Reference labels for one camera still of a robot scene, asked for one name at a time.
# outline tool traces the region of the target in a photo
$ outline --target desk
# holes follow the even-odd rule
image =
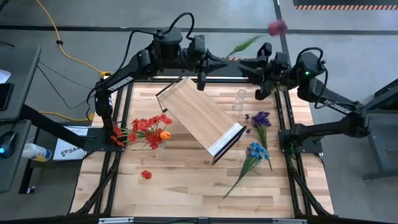
[[[135,118],[161,114],[155,94],[165,86],[166,84],[135,83],[127,123]],[[262,101],[255,100],[256,88],[252,84],[208,83],[205,92],[242,125],[249,125],[249,121],[244,119],[247,113],[271,113],[272,126],[267,130],[267,142],[273,171],[268,162],[259,164],[255,171],[250,171],[230,195],[223,199],[236,182],[246,156],[245,148],[256,140],[255,135],[243,134],[212,166],[212,156],[173,119],[174,123],[167,127],[172,138],[158,150],[152,150],[149,146],[142,148],[144,144],[140,143],[126,146],[119,166],[112,216],[293,217],[285,157],[280,153],[277,137],[279,119],[275,98],[271,95]],[[243,111],[234,111],[232,105],[240,89],[245,89],[248,95]],[[295,90],[290,95],[296,122],[312,124],[308,103],[298,99]],[[93,125],[101,126],[101,118],[95,117]],[[94,152],[83,161],[71,212],[81,208],[97,187],[103,157],[103,152]],[[309,189],[325,209],[333,213],[325,172],[319,158],[303,154],[302,159]],[[152,172],[150,180],[141,177],[143,170]],[[104,191],[103,205],[107,191]],[[304,210],[300,191],[298,195],[300,208]]]

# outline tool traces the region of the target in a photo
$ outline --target gray floor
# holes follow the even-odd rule
[[[195,15],[195,27],[265,29],[275,20],[273,0],[42,0],[60,26],[165,27],[184,11]],[[397,30],[396,11],[296,11],[291,0],[279,1],[282,16],[290,29],[328,30]],[[0,12],[0,22],[8,24],[49,25],[35,1],[13,0]],[[177,25],[189,27],[182,19]],[[255,34],[205,33],[206,46],[224,56]],[[100,70],[115,70],[123,56],[128,33],[125,32],[61,32],[65,49]],[[2,30],[0,40],[15,45],[41,45],[40,61],[54,70],[86,86],[93,86],[98,74],[84,65],[65,58],[55,44],[51,31]],[[263,37],[237,57],[253,57],[262,42],[281,50],[278,37]],[[150,37],[135,35],[131,53],[150,42]],[[290,56],[295,58],[305,47],[324,49],[330,73],[329,89],[352,100],[366,102],[387,83],[398,78],[395,63],[398,40],[395,35],[288,35]],[[84,100],[89,89],[65,81],[43,68],[65,96],[70,106]],[[84,118],[86,106],[68,110],[40,73],[35,74],[27,104],[40,111],[56,111],[74,118]],[[312,108],[315,123],[341,119],[342,115],[323,108]],[[322,140],[326,176],[335,213],[341,217],[398,222],[398,178],[362,181],[362,175],[376,171],[366,139],[328,136]],[[44,217],[68,212],[79,166],[59,165],[37,169],[32,182],[33,195],[17,195],[15,189],[0,194],[0,220]]]

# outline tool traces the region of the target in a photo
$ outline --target paper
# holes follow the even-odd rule
[[[0,84],[5,83],[10,76],[10,72],[0,69]]]
[[[66,128],[79,136],[86,136],[89,127],[66,126]],[[53,160],[64,161],[82,159],[86,155],[86,153],[86,151],[80,149],[79,147],[67,143],[64,140],[58,139],[57,145],[55,146]]]

